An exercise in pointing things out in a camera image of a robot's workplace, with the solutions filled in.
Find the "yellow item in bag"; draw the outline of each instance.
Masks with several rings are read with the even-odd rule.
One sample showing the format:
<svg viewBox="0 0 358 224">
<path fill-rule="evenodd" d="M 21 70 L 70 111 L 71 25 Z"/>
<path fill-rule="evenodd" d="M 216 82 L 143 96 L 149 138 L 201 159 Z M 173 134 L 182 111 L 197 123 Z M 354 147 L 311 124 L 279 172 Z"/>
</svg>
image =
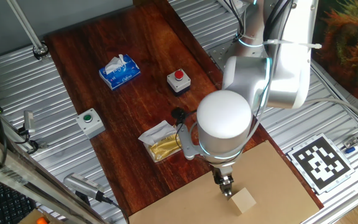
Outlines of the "yellow item in bag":
<svg viewBox="0 0 358 224">
<path fill-rule="evenodd" d="M 166 137 L 165 139 L 155 143 L 153 146 L 150 146 L 150 151 L 154 154 L 155 161 L 161 161 L 171 154 L 180 150 L 180 140 L 179 136 L 172 134 L 171 136 Z"/>
</svg>

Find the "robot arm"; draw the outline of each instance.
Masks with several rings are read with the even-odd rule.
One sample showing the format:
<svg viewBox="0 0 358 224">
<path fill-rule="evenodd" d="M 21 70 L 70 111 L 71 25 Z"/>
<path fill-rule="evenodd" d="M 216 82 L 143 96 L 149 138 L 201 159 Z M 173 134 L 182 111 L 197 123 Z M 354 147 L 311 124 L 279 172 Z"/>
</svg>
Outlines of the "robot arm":
<svg viewBox="0 0 358 224">
<path fill-rule="evenodd" d="M 299 108 L 306 100 L 311 57 L 308 44 L 317 3 L 318 0 L 265 0 L 264 10 L 260 10 L 263 1 L 259 0 L 253 7 L 264 14 L 265 27 L 262 31 L 249 29 L 254 23 L 249 22 L 252 17 L 247 17 L 246 30 L 250 33 L 246 36 L 260 38 L 243 35 L 234 41 L 226 52 L 234 56 L 226 62 L 223 90 L 206 96 L 197 109 L 200 144 L 193 145 L 183 120 L 177 123 L 186 158 L 201 154 L 214 167 L 215 183 L 228 197 L 234 182 L 232 165 L 253 134 L 252 113 L 262 105 L 262 112 L 266 105 Z M 252 15 L 261 18 L 258 13 Z M 267 57 L 247 57 L 257 48 Z"/>
</svg>

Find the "orange object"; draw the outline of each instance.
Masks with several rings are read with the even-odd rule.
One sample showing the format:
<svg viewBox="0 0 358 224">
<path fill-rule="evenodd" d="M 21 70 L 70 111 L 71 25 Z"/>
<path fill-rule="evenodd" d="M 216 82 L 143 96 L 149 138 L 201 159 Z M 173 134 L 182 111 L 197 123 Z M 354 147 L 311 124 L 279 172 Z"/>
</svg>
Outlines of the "orange object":
<svg viewBox="0 0 358 224">
<path fill-rule="evenodd" d="M 44 217 L 37 219 L 37 224 L 48 224 Z"/>
</svg>

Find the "cardboard sheet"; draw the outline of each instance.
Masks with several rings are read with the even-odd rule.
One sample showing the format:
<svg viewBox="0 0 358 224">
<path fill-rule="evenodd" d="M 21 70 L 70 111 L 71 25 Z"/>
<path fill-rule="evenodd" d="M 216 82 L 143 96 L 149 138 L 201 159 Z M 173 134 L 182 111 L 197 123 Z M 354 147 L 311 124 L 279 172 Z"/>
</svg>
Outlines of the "cardboard sheet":
<svg viewBox="0 0 358 224">
<path fill-rule="evenodd" d="M 233 167 L 234 193 L 248 189 L 256 204 L 237 216 L 207 173 L 133 214 L 132 224 L 298 224 L 319 211 L 269 142 L 245 152 Z"/>
</svg>

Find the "wooden table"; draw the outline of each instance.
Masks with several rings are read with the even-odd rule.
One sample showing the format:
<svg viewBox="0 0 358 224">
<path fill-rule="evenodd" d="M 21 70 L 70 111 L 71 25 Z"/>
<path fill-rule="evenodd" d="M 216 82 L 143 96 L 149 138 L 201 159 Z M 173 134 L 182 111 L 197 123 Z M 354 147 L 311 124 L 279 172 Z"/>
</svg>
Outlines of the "wooden table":
<svg viewBox="0 0 358 224">
<path fill-rule="evenodd" d="M 112 191 L 129 214 L 210 171 L 205 161 L 188 161 L 182 152 L 155 164 L 137 138 L 163 120 L 174 124 L 170 112 L 178 106 L 187 111 L 197 109 L 208 93 L 220 88 L 222 80 L 220 70 L 169 3 L 156 1 L 45 38 L 78 114 L 94 108 L 106 127 L 91 143 Z M 98 70 L 118 54 L 132 57 L 142 74 L 111 91 Z M 166 79 L 179 68 L 191 78 L 191 90 L 175 97 Z M 193 122 L 195 116 L 188 119 L 188 124 Z M 273 144 L 322 208 L 323 204 L 264 128 L 258 128 L 246 150 L 265 140 Z"/>
</svg>

